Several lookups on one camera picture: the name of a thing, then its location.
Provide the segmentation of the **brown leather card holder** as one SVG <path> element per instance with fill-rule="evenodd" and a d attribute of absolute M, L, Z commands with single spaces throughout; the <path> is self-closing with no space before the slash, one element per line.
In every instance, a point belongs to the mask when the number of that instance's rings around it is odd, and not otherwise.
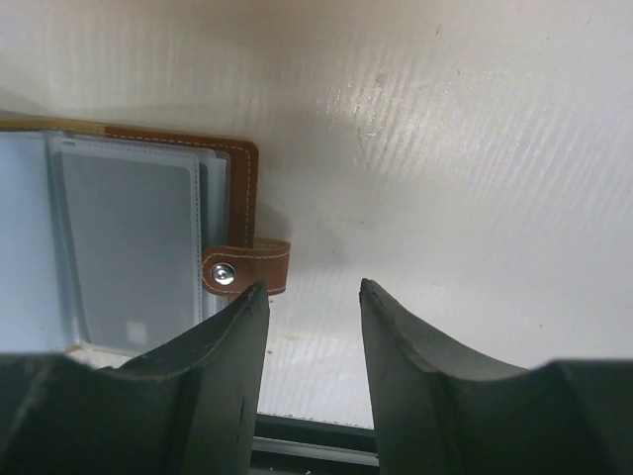
<path fill-rule="evenodd" d="M 290 246 L 256 238 L 252 142 L 51 118 L 1 123 L 1 348 L 133 355 L 256 281 Z"/>

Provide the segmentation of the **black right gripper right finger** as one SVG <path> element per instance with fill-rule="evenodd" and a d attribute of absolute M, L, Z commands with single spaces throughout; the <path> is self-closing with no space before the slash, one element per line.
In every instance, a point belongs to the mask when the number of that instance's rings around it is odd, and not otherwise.
<path fill-rule="evenodd" d="M 384 474 L 628 474 L 632 364 L 484 355 L 360 287 L 365 361 Z"/>

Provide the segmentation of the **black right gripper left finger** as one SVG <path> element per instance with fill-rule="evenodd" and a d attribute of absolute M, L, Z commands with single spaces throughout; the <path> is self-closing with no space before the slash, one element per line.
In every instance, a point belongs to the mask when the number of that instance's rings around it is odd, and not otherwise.
<path fill-rule="evenodd" d="M 269 328 L 263 283 L 118 368 L 1 358 L 5 474 L 244 474 Z"/>

